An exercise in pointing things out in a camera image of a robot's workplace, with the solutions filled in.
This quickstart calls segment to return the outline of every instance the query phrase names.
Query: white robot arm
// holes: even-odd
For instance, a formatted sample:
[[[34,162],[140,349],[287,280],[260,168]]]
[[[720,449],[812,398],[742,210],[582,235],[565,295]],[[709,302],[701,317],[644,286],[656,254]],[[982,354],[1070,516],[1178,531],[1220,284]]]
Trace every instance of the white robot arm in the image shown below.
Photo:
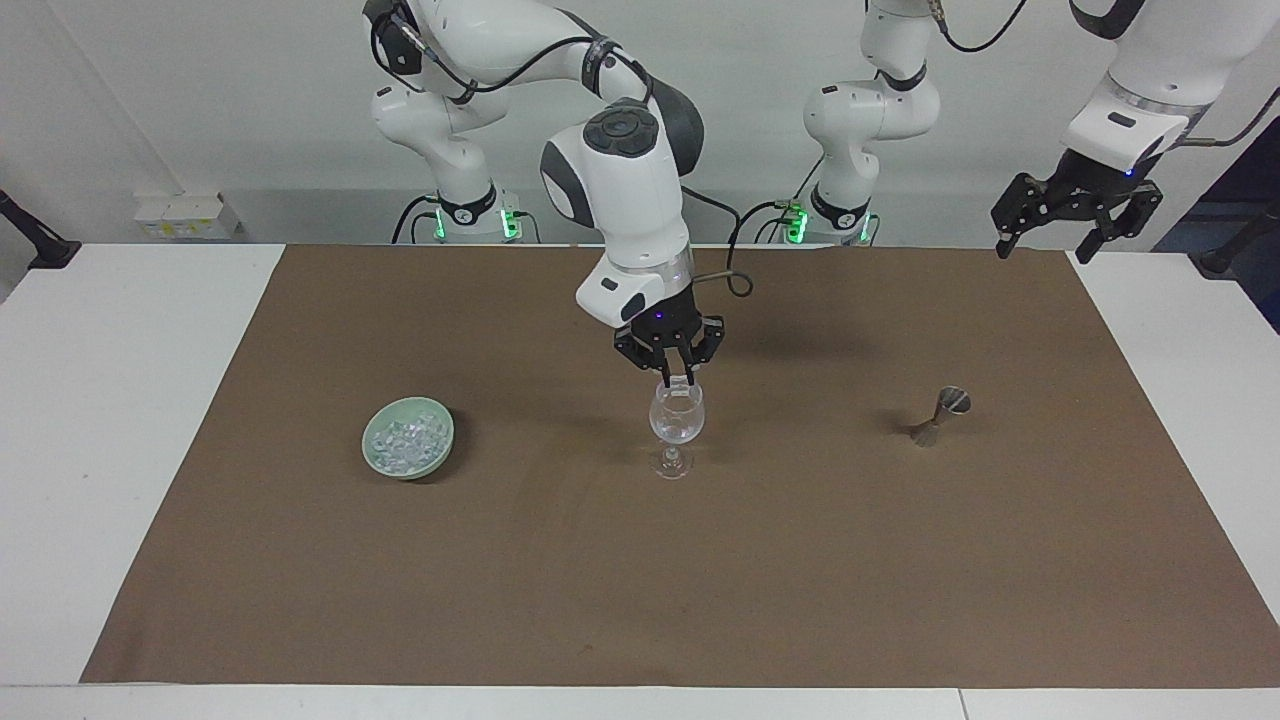
[[[365,17],[375,59],[403,86],[378,92],[374,117],[426,159],[447,233],[500,222],[503,192],[457,133],[503,118],[508,86],[575,79],[608,102],[543,152],[557,210],[604,236],[579,305],[616,328],[614,347],[643,369],[669,377],[668,347],[689,374],[710,360],[723,323],[694,305],[681,217],[680,177],[698,163],[704,132],[687,97],[581,18],[534,0],[369,0]]]
[[[1080,27],[1115,40],[1119,51],[1068,126],[1053,176],[1020,173],[992,208],[1001,258],[1027,231],[1060,219],[1096,224],[1076,249],[1082,263],[1106,242],[1137,236],[1162,200],[1147,174],[1280,19],[1276,0],[1070,1]]]
[[[874,79],[838,82],[815,91],[804,109],[809,135],[822,143],[822,176],[805,197],[809,234],[850,242],[867,218],[879,160],[876,140],[924,135],[938,119],[938,91],[925,77],[924,55],[937,32],[928,0],[872,0],[861,51]]]

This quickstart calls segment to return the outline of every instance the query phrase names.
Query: jigger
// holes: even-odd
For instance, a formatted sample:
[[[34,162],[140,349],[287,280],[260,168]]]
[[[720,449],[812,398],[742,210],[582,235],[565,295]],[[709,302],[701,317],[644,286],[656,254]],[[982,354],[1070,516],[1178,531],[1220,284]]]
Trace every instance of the jigger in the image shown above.
[[[911,429],[911,441],[920,447],[933,447],[938,442],[938,430],[942,423],[964,415],[972,407],[973,400],[964,388],[955,386],[942,388],[938,392],[938,404],[933,409],[933,418]]]

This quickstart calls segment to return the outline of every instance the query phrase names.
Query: green bowl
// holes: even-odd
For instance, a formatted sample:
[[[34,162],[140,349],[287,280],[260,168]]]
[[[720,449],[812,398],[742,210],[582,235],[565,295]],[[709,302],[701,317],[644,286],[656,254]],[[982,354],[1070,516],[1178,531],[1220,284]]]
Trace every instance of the green bowl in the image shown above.
[[[374,465],[372,460],[371,445],[374,442],[374,436],[385,430],[392,423],[408,423],[417,420],[424,415],[435,416],[444,423],[444,428],[447,430],[445,438],[448,441],[444,452],[442,452],[440,456],[433,460],[429,465],[416,468],[403,475],[383,473],[379,470],[378,466]],[[431,400],[430,397],[406,397],[403,400],[397,400],[396,402],[392,402],[387,407],[379,410],[378,414],[369,420],[369,424],[365,425],[365,436],[361,439],[361,448],[364,451],[365,462],[369,462],[369,466],[381,475],[387,475],[388,478],[394,478],[397,480],[416,480],[419,478],[425,478],[449,459],[449,451],[453,450],[453,415],[449,415],[449,410],[445,406]]]

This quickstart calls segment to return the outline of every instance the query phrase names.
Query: brown mat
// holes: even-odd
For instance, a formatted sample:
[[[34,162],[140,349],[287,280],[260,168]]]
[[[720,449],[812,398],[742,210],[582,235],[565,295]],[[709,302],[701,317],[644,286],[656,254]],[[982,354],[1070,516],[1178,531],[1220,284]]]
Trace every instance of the brown mat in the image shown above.
[[[573,305],[598,251],[289,247],[82,679],[1280,685],[1061,254],[740,255],[672,483],[654,378]],[[918,450],[948,383],[975,409]],[[360,456],[410,395],[460,421],[431,484]]]

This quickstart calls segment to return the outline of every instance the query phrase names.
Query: glass base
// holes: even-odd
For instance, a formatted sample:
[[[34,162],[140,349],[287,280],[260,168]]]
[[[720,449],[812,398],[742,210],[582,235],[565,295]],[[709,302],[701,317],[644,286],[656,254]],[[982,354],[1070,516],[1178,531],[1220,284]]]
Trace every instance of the glass base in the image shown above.
[[[649,466],[664,479],[678,480],[694,466],[694,454],[675,445],[663,445],[653,454]]]

